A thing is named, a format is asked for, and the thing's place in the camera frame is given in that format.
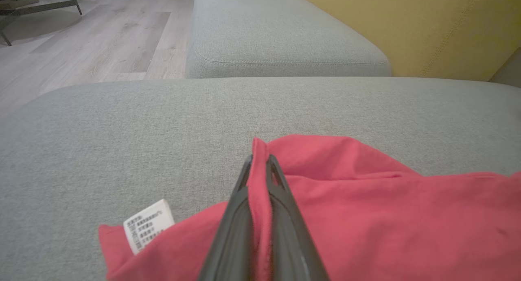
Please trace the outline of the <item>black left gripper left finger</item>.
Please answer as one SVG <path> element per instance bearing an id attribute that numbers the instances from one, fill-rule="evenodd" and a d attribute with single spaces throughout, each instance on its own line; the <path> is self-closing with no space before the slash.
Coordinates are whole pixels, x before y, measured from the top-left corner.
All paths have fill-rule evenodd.
<path id="1" fill-rule="evenodd" d="M 252 164 L 242 166 L 219 227 L 200 270 L 199 281 L 248 281 L 251 277 L 253 224 L 246 186 Z"/>

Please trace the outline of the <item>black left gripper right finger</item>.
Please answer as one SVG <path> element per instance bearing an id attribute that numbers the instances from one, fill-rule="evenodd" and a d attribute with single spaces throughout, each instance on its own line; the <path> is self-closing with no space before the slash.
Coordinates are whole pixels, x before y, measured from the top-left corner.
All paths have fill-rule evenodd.
<path id="1" fill-rule="evenodd" d="M 266 166 L 272 204 L 272 279 L 329 281 L 330 277 L 274 155 Z"/>

